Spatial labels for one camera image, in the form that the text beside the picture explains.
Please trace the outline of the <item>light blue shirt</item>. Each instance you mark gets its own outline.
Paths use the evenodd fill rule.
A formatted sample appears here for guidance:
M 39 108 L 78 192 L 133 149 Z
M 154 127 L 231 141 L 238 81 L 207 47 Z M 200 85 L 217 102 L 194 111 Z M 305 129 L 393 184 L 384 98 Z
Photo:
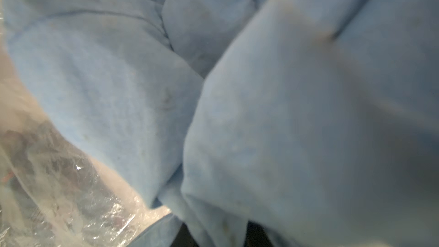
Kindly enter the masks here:
M 2 0 L 58 131 L 201 247 L 439 244 L 439 0 Z

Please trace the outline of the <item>clear plastic vacuum bag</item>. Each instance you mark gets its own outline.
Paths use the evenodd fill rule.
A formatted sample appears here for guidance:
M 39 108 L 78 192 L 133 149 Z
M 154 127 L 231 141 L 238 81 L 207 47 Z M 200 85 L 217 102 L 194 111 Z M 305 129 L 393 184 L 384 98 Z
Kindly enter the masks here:
M 68 143 L 1 52 L 3 247 L 126 247 L 169 213 Z

